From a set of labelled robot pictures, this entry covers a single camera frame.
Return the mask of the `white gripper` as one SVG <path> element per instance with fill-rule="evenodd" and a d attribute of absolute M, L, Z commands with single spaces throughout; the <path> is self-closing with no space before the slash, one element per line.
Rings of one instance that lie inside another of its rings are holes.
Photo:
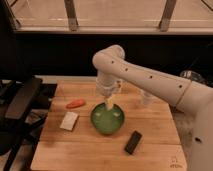
<path fill-rule="evenodd" d="M 99 80 L 96 80 L 96 90 L 103 96 L 105 106 L 108 110 L 111 110 L 114 106 L 114 96 L 112 94 L 119 93 L 122 87 L 122 80 L 116 80 L 112 85 L 103 85 Z"/>

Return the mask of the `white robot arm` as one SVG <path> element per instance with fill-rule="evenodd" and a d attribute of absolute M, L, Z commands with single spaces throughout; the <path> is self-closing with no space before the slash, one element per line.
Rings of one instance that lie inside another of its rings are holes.
<path fill-rule="evenodd" d="M 195 116 L 193 140 L 187 171 L 213 171 L 213 88 L 183 77 L 131 64 L 125 51 L 112 45 L 92 58 L 98 70 L 99 92 L 110 97 L 123 79 L 164 100 L 179 111 Z"/>

